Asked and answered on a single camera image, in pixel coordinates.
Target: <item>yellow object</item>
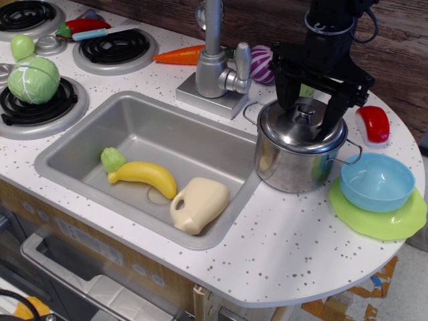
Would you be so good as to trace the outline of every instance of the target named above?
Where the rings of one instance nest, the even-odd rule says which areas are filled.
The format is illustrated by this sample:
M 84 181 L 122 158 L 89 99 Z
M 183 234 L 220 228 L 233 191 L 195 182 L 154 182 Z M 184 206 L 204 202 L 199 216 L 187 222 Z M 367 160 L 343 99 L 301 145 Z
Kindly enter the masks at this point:
M 174 176 L 164 167 L 149 162 L 129 162 L 116 172 L 108 173 L 108 181 L 140 182 L 157 188 L 167 199 L 177 195 L 177 184 Z
M 39 312 L 40 316 L 45 316 L 46 314 L 51 313 L 48 306 L 44 304 L 42 301 L 40 301 L 39 299 L 37 299 L 36 297 L 30 296 L 26 299 L 29 300 L 30 303 L 34 305 L 34 308 L 37 310 L 37 312 Z M 29 308 L 27 308 L 27 306 L 25 306 L 22 302 L 18 302 L 16 311 L 13 313 L 13 316 L 16 316 L 17 318 L 21 318 L 24 320 L 29 320 L 34 318 Z
M 204 226 L 226 208 L 229 188 L 212 179 L 195 177 L 173 199 L 170 208 L 173 225 L 191 235 L 199 234 Z

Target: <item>white countertop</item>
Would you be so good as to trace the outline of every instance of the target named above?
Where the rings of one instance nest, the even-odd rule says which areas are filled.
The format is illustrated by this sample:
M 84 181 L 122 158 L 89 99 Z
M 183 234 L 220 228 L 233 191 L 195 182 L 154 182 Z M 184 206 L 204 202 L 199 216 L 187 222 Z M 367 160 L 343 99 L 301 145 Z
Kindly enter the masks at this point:
M 66 12 L 66 20 L 75 19 L 88 9 L 69 1 L 50 2 Z M 109 13 L 98 13 L 111 25 L 120 25 L 126 20 Z M 141 29 L 156 39 L 161 53 L 203 43 L 143 23 Z M 113 93 L 134 90 L 177 108 L 257 134 L 256 127 L 245 120 L 242 114 L 228 120 L 175 100 L 176 87 L 195 71 L 194 66 L 153 62 L 140 71 L 123 76 L 96 76 L 74 65 L 73 46 L 73 43 L 69 43 L 66 51 L 48 59 L 57 65 L 62 76 L 72 78 L 85 87 L 90 97 L 87 114 Z M 8 42 L 0 42 L 0 62 L 14 63 Z M 326 98 L 325 95 L 317 97 L 320 100 Z M 274 85 L 253 83 L 249 93 L 250 102 L 268 103 L 275 99 Z M 370 95 L 367 104 L 380 106 L 387 112 L 391 121 L 388 145 L 380 148 L 364 145 L 354 121 L 357 107 L 351 108 L 345 115 L 349 139 L 362 145 L 365 152 L 381 152 L 408 165 L 416 177 L 416 187 L 423 195 L 425 170 L 411 133 L 399 117 L 374 94 Z M 256 119 L 260 108 L 252 108 L 249 116 Z M 405 241 L 379 241 L 364 236 L 335 216 L 328 198 L 331 183 L 340 172 L 340 165 L 335 163 L 329 179 L 319 191 L 289 194 L 260 183 L 254 196 L 218 245 L 202 251 L 187 249 L 39 176 L 33 167 L 36 156 L 61 135 L 59 133 L 25 141 L 0 137 L 0 179 L 240 306 L 263 308 L 292 305 L 341 292 L 379 270 Z M 354 146 L 345 144 L 340 149 L 339 158 L 346 159 L 357 152 Z

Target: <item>blue bowl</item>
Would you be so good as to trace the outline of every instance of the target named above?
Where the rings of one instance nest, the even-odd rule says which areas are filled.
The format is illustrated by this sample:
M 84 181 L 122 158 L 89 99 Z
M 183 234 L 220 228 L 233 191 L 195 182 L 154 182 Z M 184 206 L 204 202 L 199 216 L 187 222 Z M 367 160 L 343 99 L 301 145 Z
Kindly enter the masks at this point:
M 389 212 L 404 205 L 415 188 L 415 177 L 397 159 L 368 152 L 355 164 L 342 166 L 340 188 L 348 201 L 361 209 Z

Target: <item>black cable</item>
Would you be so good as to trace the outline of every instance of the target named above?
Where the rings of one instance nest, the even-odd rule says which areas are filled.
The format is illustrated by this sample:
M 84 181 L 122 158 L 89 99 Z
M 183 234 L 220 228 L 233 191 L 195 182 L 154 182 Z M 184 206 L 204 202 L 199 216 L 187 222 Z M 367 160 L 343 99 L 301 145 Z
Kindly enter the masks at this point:
M 366 10 L 366 13 L 367 13 L 367 15 L 373 20 L 373 22 L 374 22 L 374 26 L 375 26 L 375 29 L 374 29 L 374 33 L 373 33 L 373 35 L 370 37 L 370 39 L 367 39 L 367 40 L 359 40 L 359 39 L 357 39 L 355 36 L 354 36 L 354 34 L 353 33 L 351 33 L 350 35 L 351 35 L 351 37 L 353 38 L 353 40 L 356 42 L 356 43 L 361 43 L 361 44 L 365 44 L 365 43 L 368 43 L 368 42 L 370 42 L 370 41 L 372 41 L 377 35 L 378 35 L 378 33 L 379 33 L 379 21 L 377 20 L 377 18 L 376 18 L 376 16 L 375 16 L 375 14 L 370 10 L 370 8 L 368 8 L 367 10 Z
M 0 289 L 0 296 L 9 296 L 11 298 L 14 298 L 14 299 L 22 302 L 27 308 L 29 308 L 29 310 L 33 314 L 34 321 L 41 321 L 39 312 L 37 312 L 34 305 L 30 301 L 28 301 L 26 298 L 24 298 L 23 296 L 20 296 L 18 293 L 15 293 L 15 292 L 8 291 L 8 290 L 2 290 L 2 289 Z

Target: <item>toy knife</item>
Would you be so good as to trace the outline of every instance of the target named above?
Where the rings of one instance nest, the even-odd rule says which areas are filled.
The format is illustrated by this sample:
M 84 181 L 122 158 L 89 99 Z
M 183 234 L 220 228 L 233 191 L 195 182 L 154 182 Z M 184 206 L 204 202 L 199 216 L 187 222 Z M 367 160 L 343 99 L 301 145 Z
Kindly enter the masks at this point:
M 80 41 L 80 40 L 85 40 L 90 38 L 103 37 L 111 33 L 130 30 L 130 29 L 136 29 L 138 27 L 140 26 L 139 25 L 119 25 L 118 27 L 113 27 L 108 29 L 102 28 L 102 29 L 91 30 L 91 31 L 77 32 L 73 34 L 73 40 Z

